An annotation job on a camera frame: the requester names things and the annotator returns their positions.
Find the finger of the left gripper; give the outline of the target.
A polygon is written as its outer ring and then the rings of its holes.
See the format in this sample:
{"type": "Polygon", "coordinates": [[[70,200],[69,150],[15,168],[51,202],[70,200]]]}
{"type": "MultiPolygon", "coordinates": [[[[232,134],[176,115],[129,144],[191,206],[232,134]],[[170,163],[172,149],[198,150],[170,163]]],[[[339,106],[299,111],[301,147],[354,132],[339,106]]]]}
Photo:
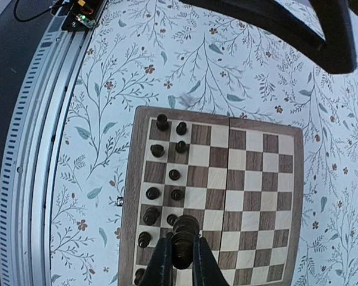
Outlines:
{"type": "Polygon", "coordinates": [[[355,45],[347,1],[310,1],[324,38],[277,1],[192,0],[184,3],[262,28],[330,74],[347,74],[355,70],[355,45]]]}

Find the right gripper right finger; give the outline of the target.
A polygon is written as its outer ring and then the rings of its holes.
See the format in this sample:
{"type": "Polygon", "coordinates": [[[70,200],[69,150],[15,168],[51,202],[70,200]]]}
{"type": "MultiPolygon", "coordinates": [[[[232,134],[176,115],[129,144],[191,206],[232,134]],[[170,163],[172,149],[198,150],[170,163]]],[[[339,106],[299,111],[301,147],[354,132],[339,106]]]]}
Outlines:
{"type": "Polygon", "coordinates": [[[196,286],[229,286],[207,240],[200,236],[194,239],[192,281],[196,286]]]}

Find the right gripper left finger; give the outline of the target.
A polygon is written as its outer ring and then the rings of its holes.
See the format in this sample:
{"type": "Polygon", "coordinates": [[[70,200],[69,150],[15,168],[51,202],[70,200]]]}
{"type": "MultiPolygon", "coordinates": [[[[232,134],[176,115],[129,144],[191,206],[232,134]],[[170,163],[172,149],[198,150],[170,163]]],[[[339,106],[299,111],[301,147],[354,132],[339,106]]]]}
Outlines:
{"type": "Polygon", "coordinates": [[[173,285],[172,232],[160,238],[149,264],[136,285],[173,285]]]}

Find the dark small chess piece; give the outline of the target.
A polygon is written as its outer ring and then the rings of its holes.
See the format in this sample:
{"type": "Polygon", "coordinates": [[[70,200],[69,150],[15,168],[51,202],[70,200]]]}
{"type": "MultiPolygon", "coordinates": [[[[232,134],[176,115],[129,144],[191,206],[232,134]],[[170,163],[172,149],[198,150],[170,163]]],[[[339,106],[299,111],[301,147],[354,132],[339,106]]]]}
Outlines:
{"type": "Polygon", "coordinates": [[[176,133],[180,136],[183,136],[187,133],[187,124],[186,122],[180,122],[176,127],[176,133]]]}
{"type": "Polygon", "coordinates": [[[184,191],[181,189],[173,189],[171,191],[171,198],[174,201],[180,201],[184,198],[184,191]]]}
{"type": "Polygon", "coordinates": [[[175,221],[177,220],[178,216],[175,214],[169,214],[166,218],[166,222],[170,226],[174,226],[175,221]]]}

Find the dark pawn placed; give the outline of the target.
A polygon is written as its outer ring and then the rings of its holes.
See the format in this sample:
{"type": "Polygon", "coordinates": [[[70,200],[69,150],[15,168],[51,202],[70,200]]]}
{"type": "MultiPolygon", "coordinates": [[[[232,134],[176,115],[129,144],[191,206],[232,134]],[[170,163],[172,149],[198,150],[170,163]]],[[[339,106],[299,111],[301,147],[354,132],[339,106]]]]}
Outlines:
{"type": "Polygon", "coordinates": [[[146,198],[156,200],[161,196],[161,192],[157,187],[150,187],[146,190],[146,198]]]}
{"type": "Polygon", "coordinates": [[[151,151],[151,154],[156,158],[162,157],[164,155],[164,153],[165,153],[164,147],[161,144],[153,144],[153,145],[151,145],[150,146],[150,151],[151,151]]]}
{"type": "Polygon", "coordinates": [[[168,118],[165,114],[159,114],[157,116],[156,119],[156,127],[160,130],[160,131],[166,131],[170,128],[170,124],[168,121],[168,118]]]}

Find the wooden chess board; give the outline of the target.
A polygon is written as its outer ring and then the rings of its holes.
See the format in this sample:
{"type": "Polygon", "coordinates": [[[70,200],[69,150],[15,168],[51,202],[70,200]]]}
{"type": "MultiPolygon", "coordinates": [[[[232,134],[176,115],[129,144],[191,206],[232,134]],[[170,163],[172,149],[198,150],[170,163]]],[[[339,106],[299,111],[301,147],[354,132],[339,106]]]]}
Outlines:
{"type": "Polygon", "coordinates": [[[223,276],[230,285],[290,285],[294,275],[303,206],[303,139],[298,128],[227,116],[138,107],[131,135],[122,214],[119,284],[134,285],[158,240],[172,231],[166,218],[192,215],[199,222],[223,276]],[[170,128],[156,127],[165,114],[170,128]],[[186,122],[187,133],[176,127],[186,122]],[[187,144],[179,154],[175,145],[187,144]],[[156,158],[150,146],[161,144],[156,158]],[[177,169],[181,178],[168,173],[177,169]],[[146,198],[157,187],[161,196],[146,198]],[[174,201],[173,189],[184,191],[174,201]],[[143,222],[149,207],[160,217],[143,222]],[[152,236],[138,246],[141,232],[152,236]]]}

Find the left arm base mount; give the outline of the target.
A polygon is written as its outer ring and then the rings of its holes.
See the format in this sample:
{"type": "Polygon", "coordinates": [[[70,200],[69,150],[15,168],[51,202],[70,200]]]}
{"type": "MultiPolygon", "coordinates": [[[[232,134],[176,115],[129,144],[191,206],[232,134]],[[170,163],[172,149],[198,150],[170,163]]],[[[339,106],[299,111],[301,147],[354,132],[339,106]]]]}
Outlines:
{"type": "Polygon", "coordinates": [[[61,30],[86,31],[97,26],[106,2],[101,0],[53,1],[51,14],[62,21],[61,30]]]}

